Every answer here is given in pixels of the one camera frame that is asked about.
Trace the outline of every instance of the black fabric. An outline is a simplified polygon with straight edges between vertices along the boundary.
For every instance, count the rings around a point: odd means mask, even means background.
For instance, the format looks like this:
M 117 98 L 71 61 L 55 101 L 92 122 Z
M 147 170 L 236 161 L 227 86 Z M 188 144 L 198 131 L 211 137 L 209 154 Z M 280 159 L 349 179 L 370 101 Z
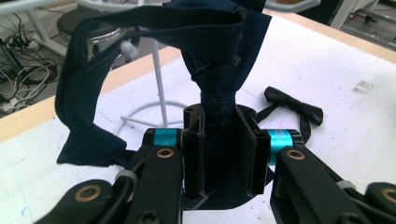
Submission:
M 132 156 L 122 139 L 94 125 L 93 119 L 107 71 L 120 54 L 120 42 L 151 37 L 182 51 L 191 79 L 202 91 L 201 105 L 206 116 L 205 191 L 209 195 L 225 195 L 214 197 L 219 199 L 213 203 L 218 208 L 248 201 L 245 192 L 235 196 L 227 193 L 238 189 L 233 189 L 237 177 L 230 173 L 231 161 L 226 155 L 235 93 L 255 63 L 271 20 L 262 14 L 264 3 L 265 0 L 176 0 L 164 7 L 137 7 L 82 22 L 72 35 L 56 94 L 56 112 L 70 129 L 57 162 L 124 165 L 125 158 Z M 87 35 L 103 22 L 142 29 L 126 34 L 87 62 Z M 227 181 L 228 176 L 235 178 Z
M 300 102 L 283 91 L 273 87 L 268 87 L 264 92 L 265 98 L 273 105 L 264 108 L 257 114 L 256 121 L 260 122 L 267 118 L 278 106 L 284 105 L 287 108 L 297 112 L 300 115 L 300 133 L 306 143 L 311 136 L 311 127 L 309 121 L 320 125 L 323 121 L 323 111 L 321 108 Z

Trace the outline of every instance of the floor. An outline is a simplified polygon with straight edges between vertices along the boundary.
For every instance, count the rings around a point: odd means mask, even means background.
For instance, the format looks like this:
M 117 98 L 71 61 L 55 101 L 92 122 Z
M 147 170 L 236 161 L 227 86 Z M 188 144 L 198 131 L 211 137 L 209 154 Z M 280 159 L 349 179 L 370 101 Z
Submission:
M 385 17 L 396 18 L 395 5 L 394 2 L 383 0 L 376 6 L 374 13 L 378 13 Z M 66 11 L 75 7 L 76 6 L 57 7 L 51 10 L 40 9 L 37 12 L 38 17 L 48 31 L 49 37 L 64 46 L 67 46 L 67 41 L 59 36 L 56 28 L 56 21 Z M 12 37 L 15 36 L 20 36 L 24 41 L 26 39 L 31 39 L 29 36 L 33 32 L 33 28 L 23 14 L 1 17 L 0 24 L 0 37 L 6 40 L 8 44 L 13 40 Z M 388 22 L 382 20 L 370 21 L 367 23 L 365 18 L 360 14 L 351 15 L 351 17 L 346 19 L 342 30 L 353 35 L 359 35 L 361 38 L 374 41 L 379 45 L 383 45 L 381 43 L 383 41 L 394 41 L 396 36 L 396 24 L 389 25 Z M 0 118 L 54 95 L 56 92 L 58 75 L 64 59 L 62 56 L 48 49 L 40 48 L 35 43 L 30 43 L 27 48 L 21 49 L 15 47 L 11 51 L 16 56 L 19 63 L 21 63 L 24 70 L 36 68 L 34 72 L 30 71 L 27 73 L 27 77 L 25 77 L 27 80 L 35 80 L 35 84 L 24 84 L 24 80 L 18 80 L 15 77 L 7 77 L 5 74 L 0 74 Z M 147 54 L 150 54 L 150 46 L 148 41 L 144 39 L 141 41 L 138 57 Z M 115 61 L 116 67 L 123 64 L 124 59 L 122 57 Z

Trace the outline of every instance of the bow tie strap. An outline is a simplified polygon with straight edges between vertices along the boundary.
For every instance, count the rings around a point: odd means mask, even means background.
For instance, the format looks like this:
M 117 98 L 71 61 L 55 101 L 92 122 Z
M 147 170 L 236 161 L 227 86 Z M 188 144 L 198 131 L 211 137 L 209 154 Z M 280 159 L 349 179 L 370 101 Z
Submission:
M 311 136 L 309 121 L 320 126 L 323 121 L 323 111 L 321 108 L 300 102 L 287 95 L 285 92 L 268 87 L 264 92 L 267 102 L 273 105 L 264 108 L 257 114 L 256 121 L 261 122 L 266 119 L 278 106 L 284 105 L 300 115 L 300 133 L 306 143 Z

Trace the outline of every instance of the white wire stand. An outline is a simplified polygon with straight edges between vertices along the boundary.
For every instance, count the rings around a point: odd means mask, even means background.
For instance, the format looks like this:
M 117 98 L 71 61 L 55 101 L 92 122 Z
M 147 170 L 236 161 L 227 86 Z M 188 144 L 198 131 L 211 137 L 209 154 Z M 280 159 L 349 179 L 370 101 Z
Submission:
M 178 123 L 182 123 L 183 120 L 168 120 L 167 117 L 167 113 L 166 113 L 166 106 L 167 105 L 174 105 L 174 106 L 178 106 L 181 108 L 185 108 L 187 107 L 186 105 L 180 103 L 180 102 L 176 102 L 176 101 L 165 101 L 165 94 L 163 91 L 163 76 L 161 73 L 161 64 L 160 64 L 160 55 L 159 55 L 159 51 L 158 51 L 158 42 L 155 39 L 150 39 L 150 44 L 151 44 L 151 49 L 152 49 L 152 59 L 154 62 L 154 72 L 155 72 L 155 77 L 156 77 L 156 81 L 157 81 L 157 89 L 158 89 L 158 97 L 159 97 L 159 101 L 158 102 L 152 102 L 152 103 L 147 103 L 145 105 L 141 105 L 139 106 L 137 109 L 133 110 L 131 113 L 128 114 L 128 116 L 121 116 L 121 121 L 119 122 L 119 124 L 117 125 L 114 134 L 118 134 L 120 132 L 120 129 L 124 126 L 124 124 L 128 121 L 131 122 L 135 122 L 135 123 L 140 123 L 143 125 L 147 125 L 150 127 L 163 127 L 163 128 L 167 128 L 169 125 L 173 125 L 173 124 L 178 124 Z M 147 120 L 143 120 L 143 119 L 135 119 L 134 115 L 142 110 L 148 109 L 150 107 L 159 105 L 161 108 L 161 113 L 162 113 L 162 117 L 163 120 L 160 123 L 154 123 L 154 122 L 150 122 Z

